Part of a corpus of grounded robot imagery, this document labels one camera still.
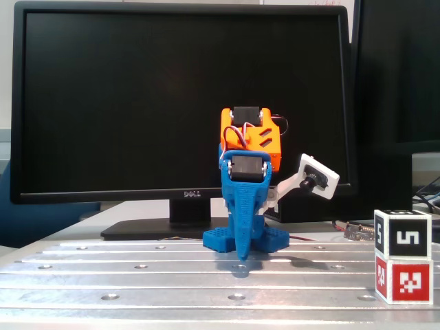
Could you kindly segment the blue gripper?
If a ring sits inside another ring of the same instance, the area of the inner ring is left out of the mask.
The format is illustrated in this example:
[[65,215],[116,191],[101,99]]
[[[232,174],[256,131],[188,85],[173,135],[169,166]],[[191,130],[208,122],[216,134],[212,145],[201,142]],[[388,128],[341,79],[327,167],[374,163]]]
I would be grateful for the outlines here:
[[263,236],[259,210],[272,178],[271,157],[261,151],[229,150],[219,158],[219,169],[235,250],[238,258],[246,261],[253,242]]

